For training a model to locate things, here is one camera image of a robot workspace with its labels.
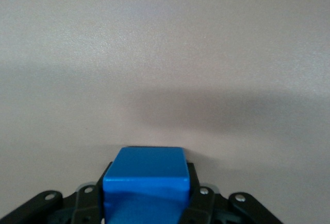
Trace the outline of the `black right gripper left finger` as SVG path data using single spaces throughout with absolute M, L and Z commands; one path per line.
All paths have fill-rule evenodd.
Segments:
M 2 217 L 1 223 L 102 223 L 105 174 L 67 197 L 59 191 L 43 191 Z

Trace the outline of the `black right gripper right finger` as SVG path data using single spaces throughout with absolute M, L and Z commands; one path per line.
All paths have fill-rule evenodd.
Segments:
M 255 197 L 245 192 L 232 193 L 228 198 L 200 185 L 193 163 L 188 162 L 190 177 L 189 205 L 180 223 L 282 223 Z

